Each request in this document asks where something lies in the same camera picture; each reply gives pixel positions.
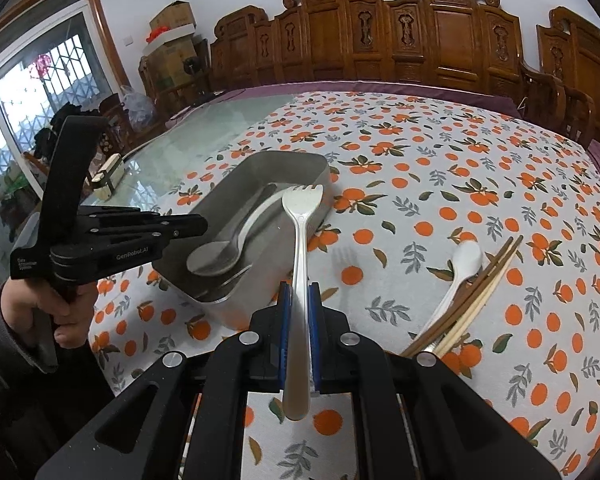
cardboard box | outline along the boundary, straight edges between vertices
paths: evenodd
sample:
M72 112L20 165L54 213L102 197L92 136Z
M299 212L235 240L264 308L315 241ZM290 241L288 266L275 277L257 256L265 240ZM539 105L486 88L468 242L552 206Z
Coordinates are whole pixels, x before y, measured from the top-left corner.
M168 90L192 81L192 76L184 72L182 63L189 57L196 57L192 35L168 41L147 56L147 69L157 92Z
M142 55L148 56L154 50L158 49L158 47L163 46L165 43L169 43L170 41L177 40L178 38L183 38L184 36L192 36L196 32L196 27L193 25L184 25L183 27L172 28L171 30L167 30L163 32L160 36L155 38L151 43L147 43L146 46L142 49Z
M158 27L177 28L192 23L196 26L191 6L187 2L173 2L161 10L158 15L149 22L151 30Z

rectangular metal container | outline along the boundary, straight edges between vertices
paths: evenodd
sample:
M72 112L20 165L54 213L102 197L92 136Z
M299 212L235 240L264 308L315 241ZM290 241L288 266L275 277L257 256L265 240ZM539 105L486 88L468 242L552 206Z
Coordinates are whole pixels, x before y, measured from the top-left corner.
M293 269L295 230L282 208L282 200L254 225L233 269L221 276L204 278L191 274L186 261L195 248L214 240L228 240L262 188L271 182L280 188L322 184L322 202L307 227L310 238L333 205L329 163L316 153L258 152L242 161L192 208L191 212L208 221L206 233L172 240L162 258L154 262L154 269L187 301L234 330L248 327L251 314L270 303L280 281ZM250 269L226 283L249 265Z

gray sleeve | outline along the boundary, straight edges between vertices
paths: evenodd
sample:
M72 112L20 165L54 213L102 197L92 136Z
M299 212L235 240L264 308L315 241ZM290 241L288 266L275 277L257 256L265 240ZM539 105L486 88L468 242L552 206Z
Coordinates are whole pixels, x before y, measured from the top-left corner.
M7 391L24 377L36 370L52 373L58 367L50 318L40 310L34 311L34 329L39 343L28 348L7 326L0 309L0 409Z

chopstick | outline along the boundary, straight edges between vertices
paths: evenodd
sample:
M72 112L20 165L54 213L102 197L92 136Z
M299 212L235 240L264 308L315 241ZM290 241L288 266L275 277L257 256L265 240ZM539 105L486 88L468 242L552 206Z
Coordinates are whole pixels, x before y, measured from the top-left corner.
M413 357L418 352L424 350L431 343L434 343L458 318L464 314L464 306L468 307L469 298L476 292L476 290L484 283L484 280L488 277L489 273L495 268L500 259L509 249L513 238L509 238L503 247L500 249L498 254L490 261L489 265L478 275L474 284L469 288L465 289L459 298L457 298L452 304L449 310L447 310L429 329L420 334L411 345L404 350L400 355L403 357Z
M440 338L449 327L457 322L467 309L469 309L472 302L475 301L489 285L491 280L488 280L488 278L502 270L509 253L515 254L521 242L522 236L519 237L515 243L513 243L513 238L510 237L504 243L500 251L493 257L489 265L478 275L474 284L462 291L462 293L456 297L451 307L433 325L431 325L426 332L420 334L400 355L403 357L413 357L418 352L423 351L427 346L437 341L437 339Z
M490 277L493 278L488 280L486 286L480 291L479 296L472 296L472 300L467 301L469 306L462 317L458 319L458 322L453 326L453 328L446 334L445 338L440 342L439 345L436 346L434 350L434 354L437 357L442 357L448 351L450 351L453 346L458 342L458 340L462 337L462 334L466 332L474 322L474 319L480 314L480 311L483 309L484 305L487 303L493 292L496 290L500 280L507 272L511 261L516 256L516 251L518 250L518 246L522 242L522 236L518 237L516 243L513 244L513 247L507 252L507 255L503 258L502 264L498 264L500 269L498 271L493 272Z

orange print tablecloth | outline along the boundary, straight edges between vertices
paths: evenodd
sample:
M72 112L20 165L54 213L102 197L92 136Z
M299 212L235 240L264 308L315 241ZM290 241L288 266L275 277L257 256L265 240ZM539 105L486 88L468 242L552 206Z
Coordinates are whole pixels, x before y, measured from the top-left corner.
M494 112L389 94L311 92L190 173L156 209L187 212L258 150L320 153L336 200L309 242L309 274L352 330L401 352L446 292L461 240L495 254L525 237L499 288L444 362L574 478L600 447L600 176L585 151ZM207 352L233 332L147 265L111 276L90 341L118 393L161 354ZM352 479L347 396L286 420L250 394L243 478Z

